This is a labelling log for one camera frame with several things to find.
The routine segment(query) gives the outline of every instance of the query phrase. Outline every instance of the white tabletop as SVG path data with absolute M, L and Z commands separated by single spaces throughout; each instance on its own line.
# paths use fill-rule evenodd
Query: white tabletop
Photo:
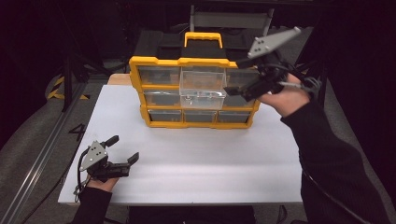
M 129 205 L 301 202 L 301 167 L 290 129 L 261 105 L 249 129 L 165 129 L 146 126 L 132 86 L 105 85 L 92 112 L 59 203 L 74 203 L 78 158 L 93 141 L 118 135 L 108 160 L 139 152 L 112 203 Z

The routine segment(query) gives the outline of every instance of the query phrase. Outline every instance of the metal bracket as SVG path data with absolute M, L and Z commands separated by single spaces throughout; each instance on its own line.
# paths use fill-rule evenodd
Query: metal bracket
M 299 35 L 301 30 L 297 27 L 274 35 L 256 37 L 250 51 L 247 54 L 249 59 L 261 57 L 264 54 L 271 53 L 295 36 Z
M 97 162 L 101 161 L 107 157 L 107 152 L 105 148 L 100 145 L 98 141 L 93 141 L 92 145 L 88 149 L 87 156 L 84 159 L 84 162 L 79 167 L 79 170 L 85 171 L 86 169 L 90 168 L 92 165 L 96 164 Z

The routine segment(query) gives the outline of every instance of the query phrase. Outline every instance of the yellow handle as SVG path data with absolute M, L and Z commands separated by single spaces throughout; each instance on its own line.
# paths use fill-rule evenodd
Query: yellow handle
M 221 35 L 219 33 L 186 32 L 184 35 L 184 48 L 187 47 L 187 41 L 189 39 L 218 40 L 219 46 L 222 49 Z

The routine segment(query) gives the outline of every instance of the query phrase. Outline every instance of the dark background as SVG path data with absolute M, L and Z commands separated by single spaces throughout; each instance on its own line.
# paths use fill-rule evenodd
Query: dark background
M 390 2 L 348 1 L 343 5 L 326 10 L 278 8 L 272 24 L 316 27 L 300 63 L 325 62 L 340 105 L 395 203 L 395 15 Z M 133 1 L 0 2 L 0 147 L 46 103 L 45 89 L 62 71 L 65 55 L 77 52 L 99 65 L 105 59 L 126 61 L 132 56 L 139 30 L 171 32 L 170 27 L 188 22 L 189 13 L 188 5 Z

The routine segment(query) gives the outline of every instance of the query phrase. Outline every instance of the black curtain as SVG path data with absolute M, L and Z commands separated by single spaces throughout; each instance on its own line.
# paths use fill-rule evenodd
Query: black curtain
M 29 1 L 0 3 L 0 148 L 47 100 L 62 57 Z
M 396 203 L 396 15 L 390 1 L 349 4 L 323 17 L 302 58 L 327 65 L 350 125 Z

